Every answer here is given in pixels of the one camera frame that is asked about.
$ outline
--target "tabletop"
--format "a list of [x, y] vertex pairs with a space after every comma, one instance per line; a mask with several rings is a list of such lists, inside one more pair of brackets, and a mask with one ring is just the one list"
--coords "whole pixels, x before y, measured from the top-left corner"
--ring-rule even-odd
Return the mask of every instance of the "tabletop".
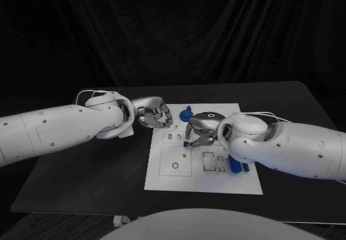
[[[162, 96], [167, 104], [238, 103], [242, 112], [273, 112], [294, 123], [337, 130], [298, 81], [88, 89], [117, 91], [128, 99]], [[78, 104], [89, 97], [91, 92], [82, 93]], [[268, 124], [275, 122], [274, 118], [258, 117]], [[43, 155], [12, 210], [147, 216], [200, 208], [232, 210], [281, 222], [346, 224], [346, 185], [290, 175], [258, 162], [262, 195], [144, 190], [153, 129], [136, 119], [133, 130], [130, 137], [94, 138]]]

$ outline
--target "blue object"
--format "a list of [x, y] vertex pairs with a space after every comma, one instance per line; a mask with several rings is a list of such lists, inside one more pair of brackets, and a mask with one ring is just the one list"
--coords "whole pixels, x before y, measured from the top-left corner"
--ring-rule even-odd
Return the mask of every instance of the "blue object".
[[180, 112], [179, 115], [183, 122], [189, 122], [190, 118], [193, 117], [192, 107], [187, 106], [186, 110]]
[[241, 173], [242, 170], [242, 166], [241, 163], [231, 157], [231, 155], [228, 155], [228, 160], [229, 160], [229, 165], [231, 165], [231, 171], [234, 174]]
[[249, 171], [249, 165], [247, 163], [242, 163], [242, 169], [244, 169], [244, 172]]

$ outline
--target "metallic robot hand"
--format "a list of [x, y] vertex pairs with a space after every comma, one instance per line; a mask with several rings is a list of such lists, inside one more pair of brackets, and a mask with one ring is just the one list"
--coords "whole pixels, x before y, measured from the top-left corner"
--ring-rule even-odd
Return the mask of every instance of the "metallic robot hand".
[[202, 112], [189, 119], [185, 138], [187, 140], [190, 139], [192, 130], [200, 138], [187, 144], [187, 148], [211, 146], [215, 143], [218, 126], [225, 118], [226, 117], [216, 112]]
[[[167, 129], [173, 124], [173, 117], [164, 100], [159, 96], [138, 97], [131, 100], [134, 107], [134, 115], [138, 115], [138, 122], [147, 128]], [[157, 121], [163, 117], [163, 113], [169, 120], [169, 125]]]

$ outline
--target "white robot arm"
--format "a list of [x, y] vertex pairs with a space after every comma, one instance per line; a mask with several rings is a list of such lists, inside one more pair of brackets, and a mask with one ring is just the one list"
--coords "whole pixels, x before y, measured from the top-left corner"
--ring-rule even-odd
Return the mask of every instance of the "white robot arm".
[[192, 129], [200, 138], [189, 143], [189, 148], [211, 145], [218, 137], [231, 157], [245, 164], [260, 162], [306, 178], [346, 180], [343, 132], [293, 122], [267, 124], [241, 112], [228, 118], [215, 112], [199, 113], [189, 120], [186, 139]]
[[157, 96], [131, 101], [117, 92], [91, 97], [85, 107], [52, 107], [0, 118], [0, 167], [27, 158], [61, 151], [94, 137], [124, 138], [134, 134], [133, 123], [149, 128], [169, 128], [157, 121], [163, 112], [173, 124], [170, 110]]

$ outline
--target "white board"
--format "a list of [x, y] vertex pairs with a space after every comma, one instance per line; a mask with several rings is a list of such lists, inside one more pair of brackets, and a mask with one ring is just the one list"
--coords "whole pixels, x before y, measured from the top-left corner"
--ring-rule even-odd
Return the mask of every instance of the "white board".
[[[216, 112], [228, 117], [231, 112], [241, 111], [238, 103], [167, 104], [173, 125], [153, 129], [144, 190], [262, 195], [255, 164], [248, 164], [249, 172], [232, 173], [228, 153], [219, 141], [192, 149], [183, 146], [187, 123], [179, 115], [187, 106], [195, 115]], [[187, 142], [199, 138], [193, 132], [190, 135]], [[215, 171], [205, 170], [203, 164], [211, 161], [215, 161]]]

